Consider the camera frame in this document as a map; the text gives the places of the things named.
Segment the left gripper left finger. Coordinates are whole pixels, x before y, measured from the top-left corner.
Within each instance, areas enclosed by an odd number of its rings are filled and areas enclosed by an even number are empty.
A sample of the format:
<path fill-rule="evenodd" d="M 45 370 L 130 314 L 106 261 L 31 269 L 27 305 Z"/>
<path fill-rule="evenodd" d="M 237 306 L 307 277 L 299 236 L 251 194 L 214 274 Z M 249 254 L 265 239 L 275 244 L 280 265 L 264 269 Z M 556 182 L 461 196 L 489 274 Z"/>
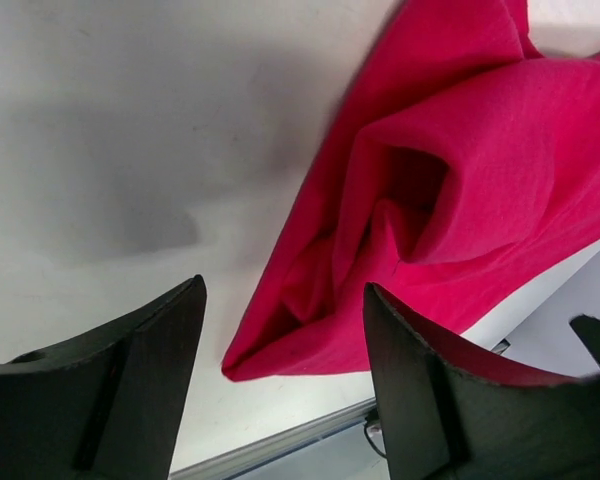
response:
<path fill-rule="evenodd" d="M 195 276 L 0 363 L 0 479 L 167 478 L 206 300 Z"/>

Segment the red t shirt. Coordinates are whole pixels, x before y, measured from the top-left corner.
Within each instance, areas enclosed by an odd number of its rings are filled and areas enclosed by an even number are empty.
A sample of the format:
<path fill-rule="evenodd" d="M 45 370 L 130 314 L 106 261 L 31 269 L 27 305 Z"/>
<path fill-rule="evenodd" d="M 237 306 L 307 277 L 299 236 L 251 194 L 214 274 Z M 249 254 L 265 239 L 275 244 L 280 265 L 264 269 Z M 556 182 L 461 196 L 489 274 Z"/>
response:
<path fill-rule="evenodd" d="M 600 52 L 523 1 L 407 1 L 299 190 L 225 353 L 239 382 L 365 371 L 377 283 L 455 332 L 600 239 Z"/>

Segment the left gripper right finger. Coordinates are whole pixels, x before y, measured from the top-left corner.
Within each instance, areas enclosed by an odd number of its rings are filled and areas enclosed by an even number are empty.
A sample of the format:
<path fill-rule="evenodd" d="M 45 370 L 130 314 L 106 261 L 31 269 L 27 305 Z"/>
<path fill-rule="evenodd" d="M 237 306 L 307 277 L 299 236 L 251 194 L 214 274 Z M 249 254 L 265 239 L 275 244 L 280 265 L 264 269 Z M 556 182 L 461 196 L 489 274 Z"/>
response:
<path fill-rule="evenodd" d="M 600 479 L 600 373 L 494 354 L 372 283 L 363 320 L 392 478 Z"/>

